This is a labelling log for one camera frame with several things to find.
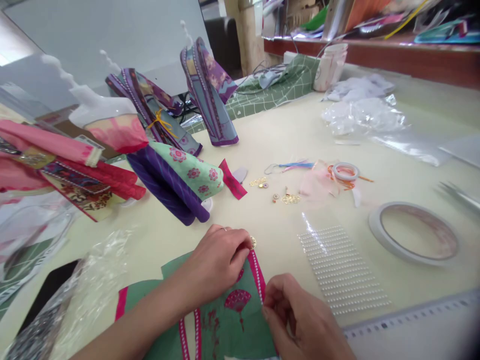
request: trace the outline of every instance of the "white tissue paper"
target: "white tissue paper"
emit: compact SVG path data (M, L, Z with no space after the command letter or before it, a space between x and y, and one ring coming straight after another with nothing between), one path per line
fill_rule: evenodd
M395 84L379 74L351 77L332 85L323 100L352 102L368 98L383 98L395 89Z

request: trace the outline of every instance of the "gold sequin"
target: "gold sequin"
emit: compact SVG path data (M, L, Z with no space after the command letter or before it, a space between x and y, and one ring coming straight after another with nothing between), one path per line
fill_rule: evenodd
M300 202L300 196L286 194L281 198L281 202L284 204L297 204Z
M263 184L266 181L267 181L267 178L264 176L264 177L258 178L257 180L250 181L250 186L257 186L257 185Z

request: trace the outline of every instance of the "green grid cloth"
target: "green grid cloth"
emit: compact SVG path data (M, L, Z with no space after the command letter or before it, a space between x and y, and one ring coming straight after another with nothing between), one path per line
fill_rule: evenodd
M278 81L263 91L260 91L262 88L257 79L248 79L226 103L230 119L239 119L273 109L311 93L319 63L318 59L298 54L283 70Z
M5 282L2 282L0 285L0 292L15 285L20 280L22 280L25 276L27 276L32 271L35 263L38 261L38 259L35 259L35 258L50 246L50 244L52 243L52 240L53 239L51 238L51 239L33 244L31 246L22 248L19 251L19 254L16 256L15 263L9 267L8 272L6 273L6 276L5 276ZM15 278L12 281L9 281L9 279L11 279L12 277L17 276L17 274L20 271L21 271L21 275L18 275L17 278ZM17 294L21 289L22 288L18 289L14 294L10 296L10 298L7 301L5 301L3 304L0 305L0 321L4 317L10 304L14 301L15 297L17 296Z

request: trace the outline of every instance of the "shelf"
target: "shelf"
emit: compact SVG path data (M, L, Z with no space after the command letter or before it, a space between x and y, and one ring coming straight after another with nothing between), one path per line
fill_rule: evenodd
M388 40L344 39L348 43L346 62L383 69L414 78L480 90L480 46L461 44L416 44L413 34L399 34ZM295 38L298 52L317 56L327 42ZM283 56L296 52L291 38L263 40L267 53Z

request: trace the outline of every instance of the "black phone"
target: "black phone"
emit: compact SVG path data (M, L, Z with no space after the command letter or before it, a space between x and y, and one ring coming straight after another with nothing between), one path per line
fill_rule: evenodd
M55 270L52 270L46 277L43 285L38 292L38 295L33 302L28 314L23 321L23 324L18 331L20 334L26 327L28 327L35 317L40 313L44 308L45 304L50 300L50 298L57 292L58 289L72 276L74 273L75 267L79 263L80 259L69 262Z

